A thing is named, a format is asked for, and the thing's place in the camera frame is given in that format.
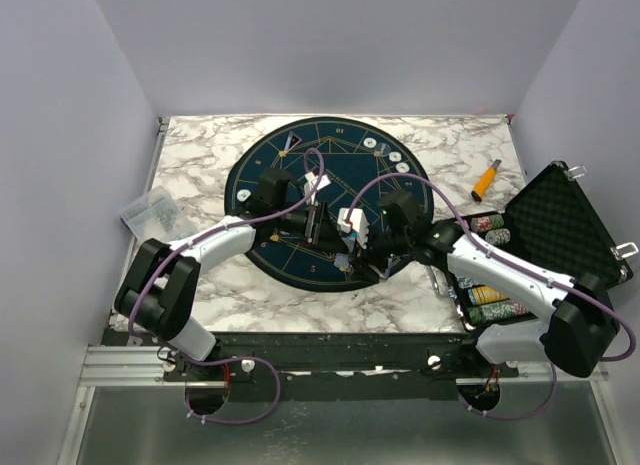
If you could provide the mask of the deck of playing cards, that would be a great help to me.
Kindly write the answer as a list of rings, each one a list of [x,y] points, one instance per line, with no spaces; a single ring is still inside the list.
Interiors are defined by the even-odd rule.
[[[357,240],[355,236],[346,236],[342,238],[342,241],[346,247],[346,251],[335,254],[334,266],[341,271],[351,272],[357,251]]]

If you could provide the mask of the blue playing card box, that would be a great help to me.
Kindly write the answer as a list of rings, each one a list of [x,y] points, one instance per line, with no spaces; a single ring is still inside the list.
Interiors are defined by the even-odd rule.
[[[386,258],[381,262],[379,262],[377,265],[375,265],[375,268],[381,280],[387,280],[390,277],[393,265],[394,265],[393,257]]]

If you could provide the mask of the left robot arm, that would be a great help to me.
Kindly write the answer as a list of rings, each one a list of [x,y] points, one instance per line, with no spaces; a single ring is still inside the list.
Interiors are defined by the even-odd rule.
[[[187,367],[201,380],[222,365],[216,338],[192,317],[200,274],[245,254],[272,235],[289,235],[328,254],[346,253],[328,204],[311,196],[287,200],[297,180],[288,171],[267,168],[249,198],[216,226],[172,243],[142,243],[118,291],[114,308],[157,339],[188,356]]]

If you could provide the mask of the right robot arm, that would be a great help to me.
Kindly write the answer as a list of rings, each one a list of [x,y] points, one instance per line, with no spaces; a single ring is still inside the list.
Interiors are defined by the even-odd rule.
[[[586,378],[605,358],[618,334],[605,285],[591,274],[571,276],[548,270],[500,250],[470,231],[460,216],[434,221],[406,190],[382,197],[388,228],[374,232],[365,213],[351,206],[339,212],[338,227],[353,234],[360,253],[355,270],[380,266],[393,255],[486,285],[533,314],[529,321],[494,324],[460,352],[460,364],[480,377],[510,360],[547,358],[575,377]]]

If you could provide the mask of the round blue poker mat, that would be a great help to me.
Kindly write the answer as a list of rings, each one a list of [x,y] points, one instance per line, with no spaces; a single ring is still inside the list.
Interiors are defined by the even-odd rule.
[[[283,149],[290,132],[297,134],[301,142],[285,154]],[[389,144],[391,152],[399,152],[402,160],[391,162],[389,155],[376,156],[374,149],[363,145],[365,138]],[[238,191],[254,191],[261,174],[269,167],[285,169],[303,184],[304,153],[309,148],[321,152],[325,175],[331,180],[331,184],[317,195],[328,204],[331,218],[336,218],[339,210],[348,207],[356,194],[377,176],[382,176],[383,181],[367,190],[358,204],[375,231],[388,230],[388,216],[378,201],[396,189],[411,192],[425,215],[433,216],[433,193],[422,182],[427,174],[416,156],[392,135],[372,125],[334,117],[298,120],[260,138],[229,172],[224,190],[225,212],[232,213],[241,206]],[[398,163],[408,164],[410,172],[399,173]],[[349,272],[334,266],[335,254],[304,246],[299,239],[289,235],[276,233],[246,256],[270,277],[301,290],[337,293],[367,287],[365,283],[351,280]]]

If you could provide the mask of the clear big blind button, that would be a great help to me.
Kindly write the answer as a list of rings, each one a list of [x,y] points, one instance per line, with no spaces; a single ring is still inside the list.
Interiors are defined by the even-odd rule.
[[[386,157],[391,152],[391,146],[387,143],[379,142],[374,147],[374,154],[378,157]]]

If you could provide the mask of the dark green chip stack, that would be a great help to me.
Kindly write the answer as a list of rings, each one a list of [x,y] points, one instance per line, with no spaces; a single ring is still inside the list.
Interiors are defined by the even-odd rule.
[[[471,219],[470,228],[474,233],[480,234],[502,228],[504,223],[504,218],[500,214],[477,216]]]

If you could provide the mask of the yellow chip stack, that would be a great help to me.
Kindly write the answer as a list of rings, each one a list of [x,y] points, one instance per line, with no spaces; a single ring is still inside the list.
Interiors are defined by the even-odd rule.
[[[508,297],[497,290],[487,286],[476,286],[468,290],[469,300],[473,306],[506,301]]]

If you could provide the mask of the white grey chip stack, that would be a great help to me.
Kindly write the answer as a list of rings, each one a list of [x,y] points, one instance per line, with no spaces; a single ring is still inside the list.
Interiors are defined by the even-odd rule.
[[[511,232],[507,228],[492,229],[486,233],[484,240],[494,246],[505,245],[511,240]]]

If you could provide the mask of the yellow utility knife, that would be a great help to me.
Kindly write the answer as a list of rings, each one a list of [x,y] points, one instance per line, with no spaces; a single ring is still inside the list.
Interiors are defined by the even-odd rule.
[[[482,177],[475,184],[474,188],[471,191],[471,197],[476,203],[482,202],[483,197],[487,189],[493,182],[501,163],[502,163],[501,159],[494,160],[492,164],[489,166],[489,168],[482,175]]]

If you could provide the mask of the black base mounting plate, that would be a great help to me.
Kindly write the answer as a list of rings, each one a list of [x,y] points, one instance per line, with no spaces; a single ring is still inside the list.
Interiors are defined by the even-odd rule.
[[[160,363],[155,384],[183,388],[190,402],[207,412],[226,400],[455,401],[459,394],[495,406],[499,380],[518,374],[489,364],[470,335],[460,333],[223,332],[210,356],[213,367],[161,350],[152,338],[108,330],[101,343],[135,355],[150,352]]]

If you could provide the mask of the clear plastic screw box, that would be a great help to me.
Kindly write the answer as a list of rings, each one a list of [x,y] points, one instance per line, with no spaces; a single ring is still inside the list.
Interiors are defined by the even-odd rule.
[[[119,210],[121,222],[138,242],[171,242],[197,233],[196,225],[178,207],[172,195],[157,186]]]

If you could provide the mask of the black poker chip case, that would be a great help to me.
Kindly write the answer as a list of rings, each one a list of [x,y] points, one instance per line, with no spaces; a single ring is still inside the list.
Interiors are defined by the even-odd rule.
[[[527,262],[546,270],[570,275],[579,279],[585,274],[597,277],[607,289],[612,289],[629,281],[634,276],[623,251],[606,230],[602,220],[595,212],[590,201],[579,186],[577,170],[570,169],[563,161],[555,161],[541,171],[507,205],[504,212],[487,212],[464,217],[469,223],[473,217],[500,214],[504,226],[511,232],[509,243],[495,246]],[[453,248],[453,238],[464,236],[454,224],[455,218],[440,220],[429,230],[432,238],[421,238],[416,244],[429,244],[432,254],[444,248],[436,245],[447,243],[451,235],[449,248]],[[485,325],[474,326],[469,323],[468,310],[475,307],[469,300],[468,290],[476,286],[487,286],[479,279],[471,279],[462,272],[447,272],[453,284],[455,297],[462,309],[465,324],[474,328],[484,328],[493,324],[511,324],[533,319],[529,312],[520,317],[501,320]]]

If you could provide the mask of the aluminium frame rail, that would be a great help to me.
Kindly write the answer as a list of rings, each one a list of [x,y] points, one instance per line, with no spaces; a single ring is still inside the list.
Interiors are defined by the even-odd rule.
[[[221,388],[225,382],[221,380],[204,380],[188,378],[187,372],[178,372],[177,378],[170,378],[169,364],[156,355],[154,347],[89,347],[81,366],[79,385],[81,387],[206,387]],[[551,378],[548,366],[538,362],[519,363],[516,376],[507,376],[508,370],[500,373],[499,384],[507,383],[542,383]],[[384,369],[380,366],[374,370],[356,371],[284,371],[283,382],[295,378],[341,378],[383,377],[398,381],[409,378],[409,370]],[[563,371],[556,372],[558,382],[606,382],[610,374],[604,365],[599,365],[588,378],[577,378]],[[481,377],[458,378],[456,384],[480,384],[488,375]]]

